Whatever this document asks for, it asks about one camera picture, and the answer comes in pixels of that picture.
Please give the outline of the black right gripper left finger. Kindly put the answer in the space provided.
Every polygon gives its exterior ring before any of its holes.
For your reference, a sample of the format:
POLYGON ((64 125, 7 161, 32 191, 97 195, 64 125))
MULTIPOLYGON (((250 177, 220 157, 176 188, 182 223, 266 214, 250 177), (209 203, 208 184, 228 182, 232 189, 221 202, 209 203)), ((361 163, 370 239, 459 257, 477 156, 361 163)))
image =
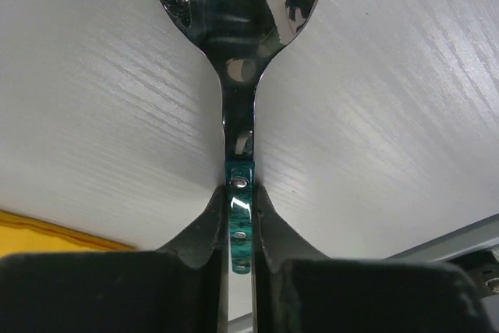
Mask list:
POLYGON ((225 332, 224 188, 156 250, 15 253, 1 260, 4 332, 225 332))

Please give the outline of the spoon with green handle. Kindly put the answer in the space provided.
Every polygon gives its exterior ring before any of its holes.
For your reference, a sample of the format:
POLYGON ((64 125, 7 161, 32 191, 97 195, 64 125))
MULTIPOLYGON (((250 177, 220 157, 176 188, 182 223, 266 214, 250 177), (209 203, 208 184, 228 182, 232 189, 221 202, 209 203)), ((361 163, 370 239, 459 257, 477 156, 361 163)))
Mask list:
POLYGON ((257 86, 271 60, 303 30, 318 0, 160 0, 210 62, 221 84, 232 270, 251 269, 257 86))

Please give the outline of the yellow Pikachu cloth placemat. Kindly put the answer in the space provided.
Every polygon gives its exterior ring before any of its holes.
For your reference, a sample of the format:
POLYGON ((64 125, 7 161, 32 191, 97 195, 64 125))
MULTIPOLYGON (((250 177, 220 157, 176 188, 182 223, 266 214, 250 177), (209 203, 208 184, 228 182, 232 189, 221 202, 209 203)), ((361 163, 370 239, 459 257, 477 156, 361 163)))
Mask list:
POLYGON ((46 221, 1 211, 2 257, 13 253, 128 250, 134 248, 46 221))

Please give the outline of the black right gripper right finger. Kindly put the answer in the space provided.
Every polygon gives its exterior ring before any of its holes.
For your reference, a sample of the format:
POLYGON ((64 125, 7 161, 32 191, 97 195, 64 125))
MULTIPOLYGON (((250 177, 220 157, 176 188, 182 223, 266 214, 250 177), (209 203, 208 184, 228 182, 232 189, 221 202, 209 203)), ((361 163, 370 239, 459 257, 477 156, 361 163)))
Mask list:
POLYGON ((253 195, 256 332, 485 332, 487 312, 458 267, 321 253, 253 195))

